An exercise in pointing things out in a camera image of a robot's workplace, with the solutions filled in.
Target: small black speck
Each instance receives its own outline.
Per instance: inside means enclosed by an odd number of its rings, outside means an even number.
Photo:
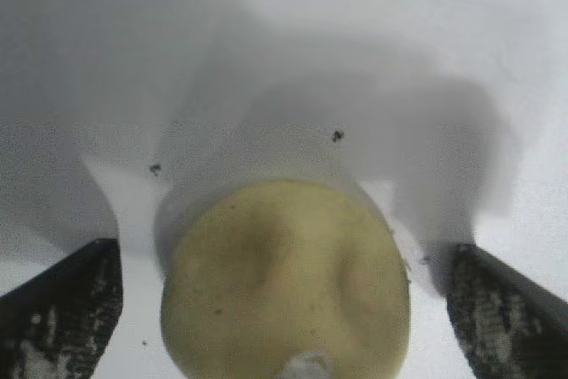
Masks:
[[[343,137],[345,136],[345,132],[343,132],[341,129],[337,129],[334,132],[334,136],[331,138],[332,141],[337,142],[341,139],[343,139]]]
[[[156,163],[151,165],[148,169],[157,177],[160,174],[160,170],[162,170],[162,166],[160,163]]]

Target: white surface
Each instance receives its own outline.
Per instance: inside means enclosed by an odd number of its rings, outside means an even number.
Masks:
[[[471,377],[424,290],[443,287],[448,244],[475,235],[568,299],[564,4],[0,0],[0,291],[120,234],[126,305],[97,375],[176,377],[154,215],[169,225],[202,177],[259,147],[325,158],[380,204],[413,268],[400,377]],[[287,155],[266,145],[279,133]]]

